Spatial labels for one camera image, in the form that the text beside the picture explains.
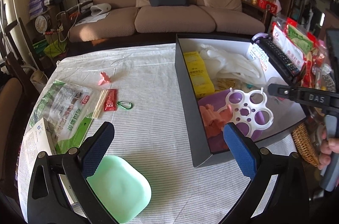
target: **metal screw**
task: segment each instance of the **metal screw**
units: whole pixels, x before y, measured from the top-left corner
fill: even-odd
[[[294,158],[299,158],[299,154],[297,154],[296,152],[292,152],[292,156],[293,156]]]
[[[260,149],[260,152],[261,152],[261,154],[267,155],[267,154],[269,154],[270,151],[269,151],[267,148],[262,147],[262,148]]]
[[[78,149],[76,147],[71,147],[69,150],[68,150],[68,153],[69,154],[76,154],[78,152]]]
[[[39,152],[38,157],[39,158],[44,158],[45,157],[45,152],[44,151]]]

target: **gray handle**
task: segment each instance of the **gray handle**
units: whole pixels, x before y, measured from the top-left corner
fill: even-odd
[[[339,138],[339,131],[337,131],[338,121],[336,117],[326,115],[325,125],[327,139]],[[326,191],[333,191],[339,177],[339,153],[331,154],[331,163],[323,168],[320,174],[323,176],[320,181],[320,187]]]

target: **red sauce packet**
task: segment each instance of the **red sauce packet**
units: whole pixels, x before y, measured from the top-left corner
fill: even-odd
[[[105,103],[104,111],[116,111],[117,109],[117,89],[110,89],[108,91]]]

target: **sofa seat cushion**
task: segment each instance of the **sofa seat cushion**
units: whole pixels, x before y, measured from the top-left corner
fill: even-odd
[[[102,20],[72,27],[69,31],[69,40],[84,42],[133,35],[137,12],[138,8],[135,7],[111,10],[108,16]]]
[[[135,19],[139,33],[195,32],[210,33],[215,22],[196,5],[190,6],[144,6]]]
[[[2,168],[8,133],[15,110],[22,95],[22,86],[17,78],[11,78],[0,91],[0,179],[2,179]]]
[[[265,26],[261,21],[242,12],[206,6],[199,7],[211,15],[216,23],[216,31],[218,32],[246,35],[265,32]]]

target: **open box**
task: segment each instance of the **open box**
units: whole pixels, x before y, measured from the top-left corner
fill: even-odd
[[[223,49],[230,53],[240,54],[244,57],[247,57],[246,55],[249,49],[253,47],[250,39],[241,37],[199,34],[177,35],[175,69],[177,72],[194,167],[214,165],[233,159],[232,153],[229,150],[212,152],[207,140],[198,101],[183,56],[183,53],[197,51],[197,45],[199,43],[211,45],[217,49]],[[264,73],[266,81],[271,77],[283,79],[279,74],[279,70],[275,69],[270,62],[267,62],[266,66],[267,69]],[[258,147],[269,146],[283,139],[306,117],[302,107],[297,103],[293,103],[289,110],[285,112],[279,111],[278,114],[276,110],[275,112],[276,115],[282,114],[283,116],[279,115],[279,118],[274,118],[272,126],[262,132],[261,136],[255,141]]]

